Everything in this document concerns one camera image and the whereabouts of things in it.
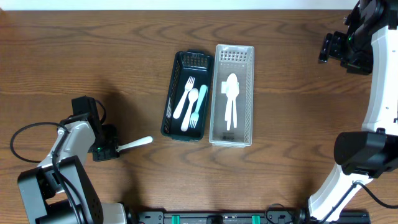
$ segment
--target wood grain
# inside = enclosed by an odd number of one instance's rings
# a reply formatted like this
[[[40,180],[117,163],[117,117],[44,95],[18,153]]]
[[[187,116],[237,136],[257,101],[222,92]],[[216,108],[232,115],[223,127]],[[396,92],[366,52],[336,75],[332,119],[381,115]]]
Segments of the wood grain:
[[[334,140],[358,131],[371,77],[346,74],[339,63],[319,65],[324,35],[345,31],[348,11],[75,11],[0,14],[0,223],[27,222],[17,187],[33,164],[16,159],[9,140],[20,127],[60,121],[70,100],[101,100],[121,143],[155,141],[85,169],[102,202],[134,208],[265,210],[303,205],[333,167]],[[212,147],[163,137],[160,125],[174,54],[217,44],[255,47],[253,144]],[[17,138],[22,156],[42,160],[54,128]],[[397,172],[369,188],[398,201]],[[363,190],[348,208],[367,209],[373,223],[395,223]]]

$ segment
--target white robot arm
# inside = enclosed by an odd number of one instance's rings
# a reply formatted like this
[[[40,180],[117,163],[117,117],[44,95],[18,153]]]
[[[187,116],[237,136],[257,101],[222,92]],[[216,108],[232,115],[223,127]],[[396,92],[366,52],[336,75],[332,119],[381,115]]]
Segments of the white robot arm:
[[[369,12],[365,6],[362,10]],[[346,37],[348,43],[355,37],[363,37],[361,29],[364,28],[362,26],[358,28],[359,35],[354,33]],[[341,33],[335,33],[335,36],[337,39],[342,38]],[[373,78],[368,112],[362,124],[363,132],[341,134],[336,140],[335,160],[339,164],[335,164],[321,188],[308,200],[309,214],[317,220],[326,218],[327,222],[337,221],[344,206],[361,189],[360,186],[350,189],[354,182],[358,181],[365,185],[382,172],[395,169],[394,166],[382,167],[382,165],[392,160],[392,158],[386,158],[388,154],[386,151],[391,148],[396,150],[396,146],[388,145],[386,139],[398,136],[398,30],[391,29],[389,24],[381,27],[371,36],[371,47],[373,48]],[[344,53],[346,52],[340,53],[340,58],[337,55],[333,57],[340,59],[342,66],[348,69],[349,66],[356,68],[361,66],[360,63],[353,65],[344,61],[346,58],[341,56]],[[370,161],[375,160],[378,154],[383,154],[384,157],[374,166]],[[341,198],[344,200],[340,206],[335,207]]]

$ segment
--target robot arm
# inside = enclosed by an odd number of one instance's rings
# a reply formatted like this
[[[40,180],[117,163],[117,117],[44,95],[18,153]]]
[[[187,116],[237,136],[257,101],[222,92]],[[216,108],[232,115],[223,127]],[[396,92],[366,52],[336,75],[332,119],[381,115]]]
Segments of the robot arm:
[[[372,48],[371,97],[362,131],[383,128],[386,134],[398,136],[398,30],[388,26],[378,30],[372,36]]]
[[[131,222],[132,215],[121,203],[100,202],[83,164],[89,151],[93,152],[95,161],[108,160],[118,157],[120,150],[152,142],[152,137],[118,146],[116,128],[101,124],[93,98],[83,96],[74,99],[72,106],[73,116],[60,122],[67,128],[68,134],[66,130],[58,129],[58,138],[47,157],[37,168],[25,171],[18,177],[29,222],[76,223],[75,209],[82,223]],[[56,164],[62,180],[55,175],[52,163],[54,152],[57,153]],[[72,200],[47,204],[45,200],[65,191],[61,181],[66,183]]]
[[[326,218],[328,222],[336,221],[344,206],[361,188],[357,186],[350,189],[354,182],[368,184],[384,171],[392,171],[397,167],[397,156],[393,153],[398,147],[396,10],[396,2],[361,1],[361,8],[357,5],[349,16],[351,24],[348,34],[335,32],[334,35],[328,34],[326,37],[320,54],[322,62],[327,61],[328,50],[331,49],[333,53],[331,52],[330,56],[341,60],[341,66],[346,67],[348,72],[366,74],[372,62],[369,60],[369,54],[373,54],[373,78],[362,132],[341,133],[338,136],[335,143],[336,164],[318,192],[308,200],[309,215],[317,220]],[[360,21],[364,21],[362,25],[354,23]],[[383,24],[384,26],[372,34],[374,29]],[[372,34],[371,40],[366,34]],[[341,198],[344,200],[340,206],[335,207]]]

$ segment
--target plastic spoon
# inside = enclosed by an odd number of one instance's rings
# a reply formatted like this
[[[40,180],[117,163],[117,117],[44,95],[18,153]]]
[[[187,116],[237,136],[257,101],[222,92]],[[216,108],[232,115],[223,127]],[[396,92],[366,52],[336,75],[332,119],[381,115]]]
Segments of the plastic spoon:
[[[226,102],[226,107],[225,107],[225,120],[227,121],[228,118],[231,117],[231,110],[232,110],[232,99],[228,97],[228,88],[234,83],[238,82],[238,78],[236,77],[235,73],[232,73],[229,75],[229,77],[226,79],[226,97],[228,98]]]
[[[226,92],[226,95],[228,97],[228,101],[230,102],[229,108],[228,108],[228,117],[227,117],[227,123],[226,123],[226,130],[229,131],[231,127],[231,110],[232,110],[232,102],[234,102],[234,128],[237,127],[237,116],[236,116],[236,97],[239,95],[239,87],[238,83],[231,84]]]
[[[120,152],[123,149],[128,149],[128,148],[131,148],[131,147],[141,146],[143,144],[149,144],[153,140],[154,139],[151,136],[147,136],[147,137],[144,137],[142,139],[138,139],[138,140],[135,140],[133,142],[130,142],[129,144],[125,144],[125,145],[119,146],[116,151]]]

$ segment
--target black cable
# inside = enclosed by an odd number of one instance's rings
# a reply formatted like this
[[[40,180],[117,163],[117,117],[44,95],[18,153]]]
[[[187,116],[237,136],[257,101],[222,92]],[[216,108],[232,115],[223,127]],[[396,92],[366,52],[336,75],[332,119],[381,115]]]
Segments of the black cable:
[[[99,101],[99,100],[95,100],[101,107],[102,107],[102,109],[104,110],[104,115],[102,115],[102,118],[101,118],[101,120],[100,120],[100,122],[101,122],[101,124],[103,124],[104,122],[105,122],[105,119],[106,119],[106,109],[105,109],[105,107],[104,107],[104,105],[102,105],[102,103]]]
[[[341,203],[343,203],[344,199],[349,195],[349,193],[356,187],[356,184],[352,184],[349,189],[346,191],[346,193],[342,196],[342,198],[337,202],[337,204],[331,208],[330,212],[326,215],[325,218],[323,218],[323,220],[319,223],[325,223],[326,220],[331,216],[331,214],[333,214],[333,212],[336,211],[336,209],[341,205]]]
[[[82,202],[83,200],[81,199],[81,196],[79,194],[79,191],[77,191],[76,187],[64,176],[61,174],[61,178],[63,181],[72,189],[72,191],[75,193],[75,195],[78,197],[79,201]]]
[[[272,223],[272,224],[278,224],[278,223],[274,223],[273,221],[271,221],[271,220],[268,218],[268,210],[269,210],[270,208],[276,206],[276,205],[281,206],[281,207],[292,217],[292,219],[294,218],[294,214],[290,213],[282,204],[273,203],[272,205],[268,206],[268,208],[267,208],[267,210],[266,210],[266,219],[267,219],[270,223]]]
[[[55,174],[56,178],[58,179],[58,181],[60,182],[60,185],[61,185],[63,191],[65,191],[65,194],[68,197],[70,205],[72,206],[72,210],[73,210],[73,212],[74,212],[74,214],[76,216],[77,223],[81,224],[81,218],[80,218],[80,214],[79,214],[79,212],[77,210],[76,203],[75,203],[72,195],[70,194],[70,191],[69,191],[68,187],[65,185],[65,181],[61,177],[61,172],[60,172],[59,167],[57,165],[58,153],[61,150],[61,146],[65,142],[65,140],[66,140],[68,135],[69,135],[69,131],[66,129],[66,131],[63,134],[61,140],[58,142],[57,146],[55,147],[54,151],[52,152],[52,169],[54,170],[54,174]]]
[[[17,135],[18,135],[19,133],[25,131],[25,130],[28,129],[28,128],[33,128],[33,127],[41,126],[41,125],[54,125],[54,126],[61,127],[61,128],[63,128],[63,129],[65,129],[65,130],[68,131],[68,129],[67,129],[64,125],[58,124],[58,123],[54,123],[54,122],[39,122],[39,123],[34,123],[34,124],[27,125],[27,126],[21,128],[20,130],[16,131],[16,132],[14,133],[14,135],[12,135],[12,137],[11,137],[11,140],[10,140],[10,150],[11,150],[11,152],[13,153],[14,156],[16,156],[18,159],[20,159],[20,160],[22,160],[22,161],[25,161],[25,162],[33,162],[33,163],[40,163],[40,162],[41,162],[41,161],[34,161],[34,160],[30,160],[30,159],[25,159],[25,158],[23,158],[22,156],[18,155],[17,152],[16,152],[15,149],[14,149],[14,141],[15,141],[15,138],[17,137]]]
[[[383,206],[384,208],[389,208],[389,209],[398,209],[398,205],[388,205],[382,201],[380,201],[380,199],[378,199],[367,187],[365,187],[364,184],[362,184],[359,181],[356,181],[354,184],[358,184],[359,186],[361,186],[372,198],[374,201],[376,201],[379,205]]]
[[[76,203],[75,203],[72,195],[70,194],[69,189],[65,185],[65,181],[64,180],[66,179],[66,177],[64,177],[60,173],[59,168],[57,166],[58,152],[59,152],[59,150],[61,150],[62,144],[65,142],[67,136],[70,133],[69,130],[67,129],[67,127],[65,127],[62,124],[58,124],[58,123],[54,123],[54,122],[39,122],[39,123],[34,123],[34,124],[27,125],[27,126],[21,128],[20,130],[16,131],[12,135],[11,140],[10,140],[10,150],[20,160],[23,160],[23,161],[26,161],[26,162],[40,163],[40,161],[33,161],[33,160],[26,159],[26,158],[23,158],[22,156],[18,155],[17,152],[14,149],[14,141],[15,141],[15,138],[17,137],[17,135],[19,133],[23,132],[24,130],[26,130],[28,128],[36,127],[36,126],[41,126],[41,125],[54,125],[54,126],[61,127],[61,128],[63,128],[65,130],[63,136],[61,137],[61,140],[58,142],[57,146],[55,146],[55,150],[52,152],[52,169],[54,170],[55,176],[57,177],[58,181],[60,182],[61,187],[63,188],[63,190],[65,191],[65,194],[68,197],[68,201],[69,201],[70,205],[72,206],[72,210],[73,210],[73,212],[74,212],[74,214],[76,216],[76,220],[77,220],[78,224],[82,224],[80,215],[79,215],[77,207],[76,207]]]
[[[319,222],[319,224],[323,224],[326,222],[326,220],[330,217],[330,215],[335,212],[335,210],[341,205],[341,203],[343,203],[344,199],[348,196],[348,194],[357,186],[361,186],[366,193],[368,193],[375,202],[377,202],[379,205],[383,206],[384,208],[389,208],[389,209],[398,209],[398,205],[388,205],[382,201],[380,201],[380,199],[378,199],[364,184],[362,184],[359,181],[353,182],[353,184],[351,185],[351,187],[347,190],[347,192],[342,196],[342,198],[338,201],[338,203],[336,204],[336,206],[332,207],[330,212],[328,213],[328,215],[321,221]]]

